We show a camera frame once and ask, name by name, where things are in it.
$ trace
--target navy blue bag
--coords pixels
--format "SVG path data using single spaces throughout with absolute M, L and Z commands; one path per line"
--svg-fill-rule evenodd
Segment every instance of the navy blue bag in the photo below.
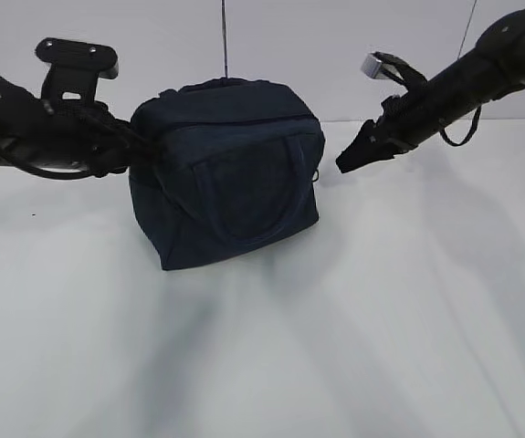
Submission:
M 305 103 L 267 81 L 215 79 L 143 103 L 132 128 L 161 162 L 132 166 L 134 212 L 164 270 L 204 266 L 317 223 L 325 138 Z

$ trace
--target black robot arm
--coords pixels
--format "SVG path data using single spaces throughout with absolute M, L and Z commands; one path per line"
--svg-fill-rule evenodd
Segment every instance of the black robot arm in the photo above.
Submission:
M 409 91 L 385 100 L 383 115 L 364 123 L 337 160 L 342 172 L 391 160 L 438 132 L 446 138 L 445 127 L 470 111 L 525 89 L 525 10 L 501 18 L 473 50 L 429 81 L 401 59 L 380 53 L 368 58 L 364 71 L 393 78 Z
M 111 47 L 46 38 L 36 53 L 50 65 L 41 99 L 0 76 L 0 165 L 75 180 L 125 172 L 151 153 L 126 121 L 95 100 L 99 78 L 118 76 Z

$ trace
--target black clamp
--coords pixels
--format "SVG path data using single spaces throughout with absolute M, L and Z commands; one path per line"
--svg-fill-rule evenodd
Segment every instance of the black clamp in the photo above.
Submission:
M 98 79 L 118 77 L 118 55 L 108 46 L 45 38 L 35 53 L 50 65 L 41 99 L 51 103 L 63 100 L 65 93 L 73 93 L 84 105 L 93 106 Z

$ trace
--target bag handle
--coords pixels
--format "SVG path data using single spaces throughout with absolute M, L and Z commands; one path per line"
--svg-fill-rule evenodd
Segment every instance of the bag handle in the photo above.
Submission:
M 226 87 L 235 87 L 236 85 L 247 84 L 248 81 L 242 78 L 219 78 L 211 79 L 203 84 L 187 85 L 179 90 L 180 93 L 193 93 L 194 91 L 203 91 L 206 89 L 224 89 Z
M 217 237 L 226 242 L 226 244 L 231 246 L 253 246 L 262 244 L 282 233 L 297 219 L 302 207 L 309 198 L 312 180 L 306 172 L 307 166 L 300 147 L 299 138 L 294 136 L 288 137 L 285 142 L 295 173 L 295 188 L 292 199 L 289 201 L 289 207 L 277 222 L 267 231 L 257 236 L 238 238 L 228 232 L 227 228 L 222 223 L 221 216 L 216 208 L 217 199 L 207 163 L 201 162 L 194 167 L 197 186 L 203 196 L 207 219 L 213 226 Z

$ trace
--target white backdrop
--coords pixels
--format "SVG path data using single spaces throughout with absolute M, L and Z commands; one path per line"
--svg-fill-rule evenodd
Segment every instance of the white backdrop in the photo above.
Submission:
M 401 89 L 362 75 L 367 53 L 394 53 L 432 77 L 457 58 L 469 18 L 465 50 L 524 7 L 525 0 L 227 0 L 230 73 L 289 84 L 324 121 L 372 119 Z M 99 96 L 128 118 L 163 89 L 223 74 L 220 21 L 220 0 L 0 0 L 0 73 L 38 93 L 46 67 L 33 50 L 42 38 L 114 46 L 121 76 L 101 81 Z M 525 93 L 488 105 L 484 117 L 525 119 Z

